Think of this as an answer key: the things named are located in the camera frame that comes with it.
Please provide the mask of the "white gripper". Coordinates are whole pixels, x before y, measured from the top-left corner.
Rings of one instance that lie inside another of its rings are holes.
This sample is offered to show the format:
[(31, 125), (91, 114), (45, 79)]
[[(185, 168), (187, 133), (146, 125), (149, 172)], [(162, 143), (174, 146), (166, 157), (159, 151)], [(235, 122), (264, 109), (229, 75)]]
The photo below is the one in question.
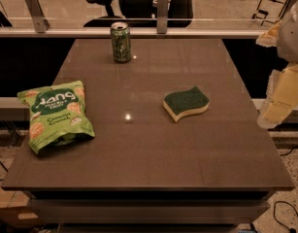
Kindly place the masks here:
[(257, 123), (272, 129), (280, 125), (298, 106), (298, 0), (277, 22), (256, 39), (265, 47), (277, 46), (278, 56), (289, 63), (282, 71), (273, 70), (267, 85), (266, 99), (261, 105)]

